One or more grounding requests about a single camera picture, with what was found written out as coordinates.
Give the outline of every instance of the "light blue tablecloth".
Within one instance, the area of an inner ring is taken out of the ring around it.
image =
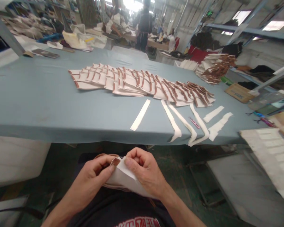
[[[220,105],[225,107],[207,124],[208,128],[224,114],[234,114],[215,141],[207,139],[205,144],[243,143],[238,133],[240,130],[266,127],[263,122],[257,124],[253,121],[258,117],[245,114],[251,112],[247,105],[224,92],[226,85],[208,85],[192,71],[105,49],[95,48],[91,53],[50,51],[58,53],[60,57],[20,57],[0,68],[0,136],[56,143],[106,140],[132,144],[187,144],[190,132],[175,114],[173,116],[182,131],[182,137],[168,143],[174,131],[160,100],[151,96],[117,96],[108,90],[78,90],[67,70],[81,69],[93,63],[148,70],[170,81],[191,81],[205,86],[215,94],[217,101],[211,107],[196,108],[200,117],[203,118]],[[130,127],[146,99],[150,99],[151,103],[140,126],[133,132]],[[194,119],[189,106],[177,110],[188,122],[189,116]],[[201,129],[192,126],[198,137],[204,135]]]

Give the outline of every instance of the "white strip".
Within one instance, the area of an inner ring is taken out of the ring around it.
[[[215,117],[216,115],[218,115],[222,110],[224,109],[223,106],[219,106],[217,109],[211,111],[209,114],[206,114],[206,116],[203,118],[203,120],[208,123],[210,122],[210,120]]]
[[[223,126],[226,124],[228,119],[232,116],[233,114],[231,112],[225,114],[221,120],[219,120],[217,123],[215,123],[213,126],[211,126],[208,130],[210,131],[210,136],[209,139],[211,141],[214,141],[216,136],[218,135],[218,132],[223,128]]]
[[[172,139],[170,140],[170,143],[173,142],[176,138],[181,137],[182,133],[181,130],[179,129],[179,127],[177,126],[174,117],[172,116],[171,112],[169,111],[166,103],[164,100],[161,101],[162,106],[164,107],[164,110],[168,116],[169,121],[171,122],[171,125],[175,131],[174,136],[172,137]]]
[[[207,127],[206,125],[204,124],[204,122],[202,121],[202,119],[200,118],[199,114],[195,111],[195,108],[193,106],[193,103],[191,103],[190,105],[190,108],[193,112],[193,114],[195,115],[196,119],[197,119],[197,122],[199,123],[201,129],[203,130],[204,132],[204,136],[202,138],[198,138],[197,140],[195,140],[194,142],[192,143],[189,143],[188,146],[192,147],[193,145],[196,145],[198,143],[201,143],[202,141],[208,139],[209,137],[209,131],[207,130]]]
[[[173,107],[173,105],[170,104],[170,102],[167,102],[167,105],[178,116],[178,118],[180,119],[180,121],[182,121],[182,123],[185,125],[185,127],[187,127],[188,130],[191,132],[192,136],[191,136],[190,140],[188,141],[188,144],[195,141],[195,139],[197,138],[196,131],[192,128],[192,126],[190,124],[187,123],[187,121],[184,119],[184,117],[182,117],[182,115]]]
[[[133,131],[136,131],[138,126],[140,125],[145,113],[146,113],[146,110],[149,106],[149,103],[151,101],[149,99],[146,100],[146,102],[144,103],[142,109],[140,110],[140,113],[138,114],[137,118],[135,119],[134,123],[132,124],[132,126],[130,127],[131,130]]]

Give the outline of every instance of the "pink pen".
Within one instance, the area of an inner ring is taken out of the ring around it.
[[[191,122],[192,122],[198,129],[201,128],[191,117],[189,117],[189,119],[191,120]]]

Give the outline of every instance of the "dark t-shirt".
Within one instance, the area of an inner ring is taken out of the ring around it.
[[[75,215],[69,227],[175,227],[160,201],[135,193],[101,188],[93,201]]]
[[[136,19],[133,22],[133,27],[135,28],[138,25],[138,29],[141,32],[152,32],[152,15],[149,13],[149,10],[144,9],[138,13]]]

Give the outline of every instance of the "worker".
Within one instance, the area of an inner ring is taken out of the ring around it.
[[[161,32],[163,32],[163,24],[158,27],[158,34],[160,34]]]
[[[103,155],[86,162],[42,227],[205,226],[166,182],[154,156],[140,148],[127,153],[125,165],[158,200],[101,188],[115,171],[115,166],[109,165],[114,158]]]
[[[146,52],[148,34],[152,32],[152,15],[149,13],[149,6],[151,0],[144,0],[143,10],[138,13],[136,19],[133,22],[133,27],[138,30],[136,31],[136,49]]]

